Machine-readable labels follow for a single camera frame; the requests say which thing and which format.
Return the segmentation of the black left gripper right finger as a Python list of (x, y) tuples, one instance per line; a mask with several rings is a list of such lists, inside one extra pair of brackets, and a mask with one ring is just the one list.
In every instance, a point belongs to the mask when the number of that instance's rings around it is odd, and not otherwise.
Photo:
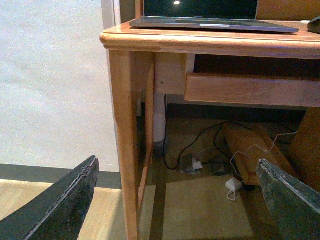
[(266, 159), (256, 169), (264, 201), (284, 240), (320, 238), (320, 193)]

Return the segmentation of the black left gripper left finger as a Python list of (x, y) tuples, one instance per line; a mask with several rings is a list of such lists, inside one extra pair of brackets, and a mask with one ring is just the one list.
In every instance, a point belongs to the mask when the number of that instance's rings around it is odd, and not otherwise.
[(0, 222), (2, 240), (76, 240), (91, 206), (99, 175), (92, 155)]

